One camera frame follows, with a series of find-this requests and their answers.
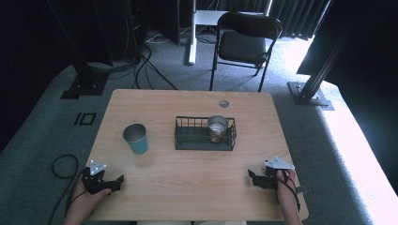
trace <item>table top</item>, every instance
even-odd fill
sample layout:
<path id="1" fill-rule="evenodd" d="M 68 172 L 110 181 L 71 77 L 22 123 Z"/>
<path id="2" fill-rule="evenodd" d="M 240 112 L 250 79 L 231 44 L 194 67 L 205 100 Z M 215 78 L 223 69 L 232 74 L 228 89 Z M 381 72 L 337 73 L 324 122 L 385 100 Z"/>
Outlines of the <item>table top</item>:
<path id="1" fill-rule="evenodd" d="M 228 101 L 229 106 L 220 106 Z M 233 151 L 176 150 L 177 116 L 221 114 L 236 121 Z M 135 155 L 124 128 L 146 127 L 148 150 Z M 280 220 L 273 189 L 252 184 L 264 161 L 292 163 L 272 97 L 267 93 L 115 90 L 91 159 L 107 164 L 104 180 L 125 180 L 97 206 L 92 220 Z M 308 209 L 302 194 L 300 216 Z"/>

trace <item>desk leg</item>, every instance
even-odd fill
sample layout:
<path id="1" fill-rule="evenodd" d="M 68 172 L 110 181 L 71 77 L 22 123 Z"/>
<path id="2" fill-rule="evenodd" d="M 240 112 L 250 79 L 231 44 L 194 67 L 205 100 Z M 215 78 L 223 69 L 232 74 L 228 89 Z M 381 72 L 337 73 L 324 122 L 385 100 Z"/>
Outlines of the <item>desk leg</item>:
<path id="1" fill-rule="evenodd" d="M 190 48 L 190 65 L 194 65 L 196 61 L 196 0 L 192 0 L 192 25 L 191 25 L 191 48 Z"/>

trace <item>blue cup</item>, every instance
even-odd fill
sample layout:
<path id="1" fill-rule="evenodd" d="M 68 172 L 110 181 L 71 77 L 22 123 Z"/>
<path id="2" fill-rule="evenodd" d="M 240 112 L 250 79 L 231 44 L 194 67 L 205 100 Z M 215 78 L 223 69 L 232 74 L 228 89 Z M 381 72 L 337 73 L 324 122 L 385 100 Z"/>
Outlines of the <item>blue cup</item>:
<path id="1" fill-rule="evenodd" d="M 137 155 L 142 155 L 148 149 L 146 128 L 142 124 L 128 125 L 123 132 L 123 138 Z"/>

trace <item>human arm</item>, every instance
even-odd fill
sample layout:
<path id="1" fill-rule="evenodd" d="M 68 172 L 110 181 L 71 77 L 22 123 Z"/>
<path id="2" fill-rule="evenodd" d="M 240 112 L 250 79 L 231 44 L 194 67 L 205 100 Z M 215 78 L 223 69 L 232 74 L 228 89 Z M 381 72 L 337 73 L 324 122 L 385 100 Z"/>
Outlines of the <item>human arm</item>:
<path id="1" fill-rule="evenodd" d="M 295 190 L 293 181 L 296 179 L 296 173 L 292 170 L 287 170 L 290 179 L 287 179 L 286 184 Z M 283 172 L 277 171 L 278 177 L 284 181 Z M 299 210 L 296 202 L 296 197 L 292 191 L 278 179 L 278 200 L 281 212 L 286 225 L 302 224 L 299 217 Z"/>
<path id="2" fill-rule="evenodd" d="M 73 192 L 72 202 L 69 206 L 64 225 L 82 224 L 93 212 L 96 205 L 109 193 L 111 193 L 111 190 L 106 188 L 97 194 L 90 194 L 85 190 L 82 177 L 80 177 Z"/>

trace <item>metal basket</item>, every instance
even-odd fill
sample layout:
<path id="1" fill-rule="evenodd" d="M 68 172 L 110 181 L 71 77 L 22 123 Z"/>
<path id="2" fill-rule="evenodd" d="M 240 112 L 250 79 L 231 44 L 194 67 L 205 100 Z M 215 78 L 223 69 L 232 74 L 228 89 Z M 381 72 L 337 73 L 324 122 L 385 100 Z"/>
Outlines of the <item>metal basket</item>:
<path id="1" fill-rule="evenodd" d="M 176 150 L 232 151 L 237 137 L 234 118 L 228 120 L 228 128 L 221 142 L 212 142 L 208 132 L 209 117 L 177 116 L 175 143 Z"/>

